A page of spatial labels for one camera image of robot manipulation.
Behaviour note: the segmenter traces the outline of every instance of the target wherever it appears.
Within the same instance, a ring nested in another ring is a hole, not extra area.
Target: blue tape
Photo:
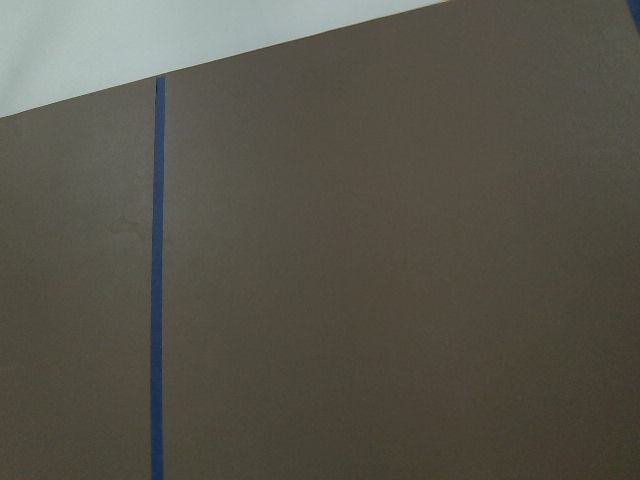
[[[640,0],[627,0],[629,4],[629,10],[631,10],[631,16],[636,22],[636,28],[640,32]]]
[[[162,250],[164,225],[165,78],[156,79],[151,226],[151,480],[164,479],[162,415]]]

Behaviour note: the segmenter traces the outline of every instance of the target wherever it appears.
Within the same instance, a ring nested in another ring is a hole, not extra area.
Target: brown surface
[[[0,120],[0,479],[149,476],[153,81]]]
[[[169,75],[167,478],[640,476],[639,79],[622,0]]]

